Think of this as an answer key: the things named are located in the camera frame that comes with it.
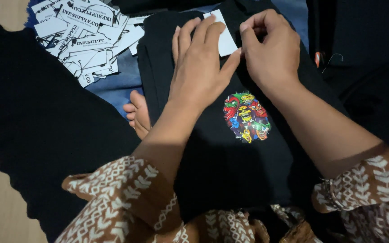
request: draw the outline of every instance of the blue cloth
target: blue cloth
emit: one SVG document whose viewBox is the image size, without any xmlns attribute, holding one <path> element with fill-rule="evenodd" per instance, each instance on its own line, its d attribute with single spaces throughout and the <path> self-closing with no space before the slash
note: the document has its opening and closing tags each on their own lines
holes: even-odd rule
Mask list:
<svg viewBox="0 0 389 243">
<path fill-rule="evenodd" d="M 26 11 L 29 16 L 25 27 L 34 28 L 34 25 L 38 24 L 31 6 L 42 1 L 44 0 L 30 0 L 28 3 Z M 305 0 L 272 0 L 272 2 L 292 22 L 296 32 L 298 32 L 308 50 L 308 8 Z M 207 13 L 217 5 L 199 7 L 191 10 Z M 94 78 L 95 82 L 87 86 L 86 89 L 112 104 L 127 119 L 127 113 L 122 109 L 122 106 L 130 102 L 131 91 L 137 90 L 143 94 L 142 81 L 140 80 L 137 56 L 133 57 L 130 50 L 127 49 L 117 59 L 119 73 L 109 75 L 105 79 Z"/>
</svg>

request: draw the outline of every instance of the floor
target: floor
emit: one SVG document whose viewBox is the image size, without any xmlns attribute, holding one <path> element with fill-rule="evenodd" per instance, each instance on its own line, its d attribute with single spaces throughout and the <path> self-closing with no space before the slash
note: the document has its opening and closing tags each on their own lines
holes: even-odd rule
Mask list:
<svg viewBox="0 0 389 243">
<path fill-rule="evenodd" d="M 6 30 L 23 29 L 28 0 L 0 0 L 0 24 Z M 26 217 L 26 203 L 0 172 L 0 243 L 46 243 L 37 220 Z"/>
</svg>

